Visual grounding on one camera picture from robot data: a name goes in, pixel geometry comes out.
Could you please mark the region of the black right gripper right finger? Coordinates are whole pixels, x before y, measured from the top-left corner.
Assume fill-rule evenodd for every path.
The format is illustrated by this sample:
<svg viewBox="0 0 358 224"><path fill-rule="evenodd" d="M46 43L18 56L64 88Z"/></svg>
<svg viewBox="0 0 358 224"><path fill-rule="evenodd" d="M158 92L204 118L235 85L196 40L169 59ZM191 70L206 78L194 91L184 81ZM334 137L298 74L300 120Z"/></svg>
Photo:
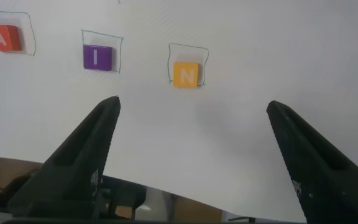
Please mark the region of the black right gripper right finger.
<svg viewBox="0 0 358 224"><path fill-rule="evenodd" d="M267 107L308 223L358 223L358 166L289 106Z"/></svg>

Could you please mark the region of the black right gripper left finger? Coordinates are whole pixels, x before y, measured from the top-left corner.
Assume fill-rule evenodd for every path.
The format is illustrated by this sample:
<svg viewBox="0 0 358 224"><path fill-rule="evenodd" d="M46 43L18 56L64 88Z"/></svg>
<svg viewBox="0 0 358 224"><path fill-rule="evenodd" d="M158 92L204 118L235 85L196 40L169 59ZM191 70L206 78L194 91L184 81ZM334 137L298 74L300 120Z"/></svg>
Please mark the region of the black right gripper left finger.
<svg viewBox="0 0 358 224"><path fill-rule="evenodd" d="M101 101L10 199L15 218L92 219L121 104Z"/></svg>

